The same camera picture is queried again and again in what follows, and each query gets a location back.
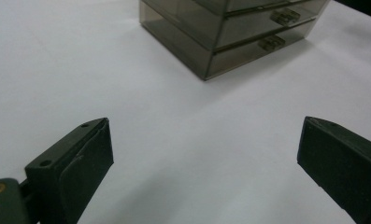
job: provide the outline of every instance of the drawer handle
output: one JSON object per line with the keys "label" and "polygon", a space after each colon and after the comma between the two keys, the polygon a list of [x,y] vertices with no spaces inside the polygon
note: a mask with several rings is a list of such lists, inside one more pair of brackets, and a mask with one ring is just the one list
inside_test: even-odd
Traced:
{"label": "drawer handle", "polygon": [[274,10],[272,15],[270,15],[270,20],[277,22],[280,25],[288,26],[299,21],[301,15],[294,12],[288,8],[283,8],[281,10]]}
{"label": "drawer handle", "polygon": [[276,35],[271,35],[258,42],[258,46],[266,51],[275,51],[285,46],[285,40]]}

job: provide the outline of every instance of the stacked drawer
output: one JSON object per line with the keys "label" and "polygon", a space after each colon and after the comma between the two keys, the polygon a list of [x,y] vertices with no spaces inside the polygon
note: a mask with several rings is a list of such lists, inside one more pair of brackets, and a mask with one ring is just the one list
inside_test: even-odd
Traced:
{"label": "stacked drawer", "polygon": [[141,24],[207,80],[304,38],[329,0],[141,0]]}

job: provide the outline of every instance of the plastic drawer organizer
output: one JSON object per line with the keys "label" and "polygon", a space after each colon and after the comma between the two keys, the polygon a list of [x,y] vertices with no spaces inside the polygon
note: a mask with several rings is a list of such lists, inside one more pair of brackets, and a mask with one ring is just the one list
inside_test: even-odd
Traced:
{"label": "plastic drawer organizer", "polygon": [[304,38],[329,0],[141,0],[140,22],[203,80]]}

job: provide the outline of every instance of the white surface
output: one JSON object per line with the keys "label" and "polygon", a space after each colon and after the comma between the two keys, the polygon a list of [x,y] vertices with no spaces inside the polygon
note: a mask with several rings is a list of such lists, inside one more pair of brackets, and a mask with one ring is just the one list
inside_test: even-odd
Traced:
{"label": "white surface", "polygon": [[135,0],[0,0],[0,178],[108,117],[115,164],[79,223],[353,223],[296,163],[306,115],[371,140],[371,18],[202,82]]}

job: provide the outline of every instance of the white table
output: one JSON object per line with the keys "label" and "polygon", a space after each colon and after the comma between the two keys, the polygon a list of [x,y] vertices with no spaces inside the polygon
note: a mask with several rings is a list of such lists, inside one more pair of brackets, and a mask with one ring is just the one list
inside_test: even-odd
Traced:
{"label": "white table", "polygon": [[307,40],[203,82],[135,0],[0,0],[0,178],[110,119],[79,223],[353,223],[296,163],[305,116],[371,140],[370,17],[331,2]]}

